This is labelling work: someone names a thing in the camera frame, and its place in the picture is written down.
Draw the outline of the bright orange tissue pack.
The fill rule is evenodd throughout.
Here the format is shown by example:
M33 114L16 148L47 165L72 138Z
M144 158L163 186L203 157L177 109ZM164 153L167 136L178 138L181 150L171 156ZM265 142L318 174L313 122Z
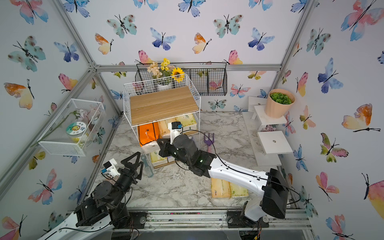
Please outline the bright orange tissue pack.
M157 140L160 139L160 130L157 122L137 127L139 143L145 154L159 151Z

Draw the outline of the orange-yellow tissue pack top shelf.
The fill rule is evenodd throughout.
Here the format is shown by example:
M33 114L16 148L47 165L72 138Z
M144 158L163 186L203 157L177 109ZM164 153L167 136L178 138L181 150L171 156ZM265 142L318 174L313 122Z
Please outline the orange-yellow tissue pack top shelf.
M230 198L230 183L225 180L211 178L211 192L214 199Z

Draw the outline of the yellow-green tissue pack top shelf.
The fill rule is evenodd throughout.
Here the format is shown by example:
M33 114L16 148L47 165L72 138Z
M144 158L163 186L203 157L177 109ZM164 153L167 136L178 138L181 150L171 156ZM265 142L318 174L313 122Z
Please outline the yellow-green tissue pack top shelf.
M245 198L249 196L249 191L246 188L234 183L229 183L229 186L232 198Z

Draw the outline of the pale orange tissue pack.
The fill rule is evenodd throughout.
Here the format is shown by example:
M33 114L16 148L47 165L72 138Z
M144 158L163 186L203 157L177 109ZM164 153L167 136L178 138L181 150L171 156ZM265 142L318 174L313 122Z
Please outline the pale orange tissue pack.
M174 118L158 121L159 133L162 139L169 139L171 137L170 130L168 128L169 123L174 122Z

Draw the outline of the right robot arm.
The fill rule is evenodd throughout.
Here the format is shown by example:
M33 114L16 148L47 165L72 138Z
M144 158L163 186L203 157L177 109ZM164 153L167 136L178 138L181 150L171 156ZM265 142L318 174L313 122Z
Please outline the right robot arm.
M256 171L234 165L218 155L199 150L186 135L179 135L174 140L158 139L157 143L161 157L175 158L195 175L225 180L261 196L259 203L246 203L244 215L249 220L257 221L266 215L277 219L286 217L289 187L278 170Z

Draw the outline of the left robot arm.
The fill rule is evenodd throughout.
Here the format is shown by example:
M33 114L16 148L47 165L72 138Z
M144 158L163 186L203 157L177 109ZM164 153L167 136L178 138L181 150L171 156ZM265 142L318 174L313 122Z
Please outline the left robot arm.
M118 179L98 184L91 196L58 226L40 237L41 240L91 240L115 228L132 228L134 220L127 210L126 194L142 179L144 163L141 153L121 161Z

